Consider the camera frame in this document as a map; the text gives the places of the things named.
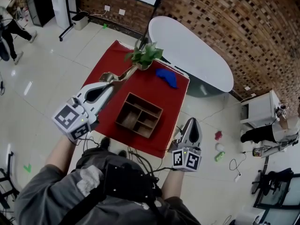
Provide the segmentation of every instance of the white cabinet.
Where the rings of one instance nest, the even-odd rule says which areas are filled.
[[[70,11],[76,11],[76,0],[68,0]],[[67,29],[69,25],[66,0],[52,0],[56,23],[62,29]]]
[[[249,123],[254,128],[270,125],[276,118],[276,109],[280,101],[274,90],[259,97],[242,103],[247,107],[247,119],[241,120],[241,123]]]

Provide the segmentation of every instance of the person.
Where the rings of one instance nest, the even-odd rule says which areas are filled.
[[[15,4],[16,0],[12,0],[10,4],[8,5],[9,8],[11,8]],[[15,53],[15,47],[13,43],[13,37],[11,34],[17,34],[20,37],[28,40],[30,43],[33,43],[34,39],[37,36],[37,31],[33,31],[32,34],[27,32],[24,28],[22,28],[18,22],[16,22],[11,14],[6,10],[5,7],[0,7],[0,19],[1,23],[4,27],[4,30],[2,32],[2,37],[6,40],[9,50],[10,50],[10,56],[14,60],[15,65],[18,64],[20,58],[23,56],[23,51],[20,51],[20,53]]]
[[[15,201],[17,223],[76,224],[74,221],[62,223],[62,220],[66,219],[71,211],[76,211],[69,216],[72,220],[86,208],[82,206],[79,209],[76,206],[85,201],[95,188],[105,184],[102,171],[108,164],[131,166],[142,171],[137,163],[126,158],[127,153],[124,150],[118,155],[109,152],[109,144],[110,139],[105,137],[99,148],[84,151],[76,168],[67,175],[75,144],[63,136],[48,157],[46,165],[26,185]],[[154,202],[159,215],[162,216],[161,219],[165,221],[161,224],[200,224],[180,199],[183,177],[183,171],[170,171],[162,186],[161,197],[157,197]],[[96,204],[78,224],[159,224],[157,214],[146,203],[107,196],[102,202],[97,200]]]
[[[267,125],[264,127],[254,128],[247,131],[240,138],[242,143],[246,141],[253,141],[259,143],[261,141],[267,140],[273,143],[278,143],[282,139],[293,136],[300,131],[300,104],[298,106],[298,115],[285,119],[283,116],[277,112],[277,117],[279,117],[279,123],[275,122],[272,125]]]

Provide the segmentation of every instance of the wooden box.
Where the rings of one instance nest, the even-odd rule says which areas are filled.
[[[147,102],[146,100],[129,93],[116,123],[135,133],[149,138],[153,132],[163,109]]]

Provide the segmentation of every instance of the white tabletop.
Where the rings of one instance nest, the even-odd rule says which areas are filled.
[[[233,74],[225,60],[180,22],[165,16],[153,18],[149,36],[173,66],[224,92],[233,88]]]

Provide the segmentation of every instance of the blue cloth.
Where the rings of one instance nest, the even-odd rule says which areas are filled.
[[[170,85],[170,87],[177,88],[176,76],[174,72],[171,72],[164,68],[158,68],[156,69],[155,73],[156,76],[165,80]]]

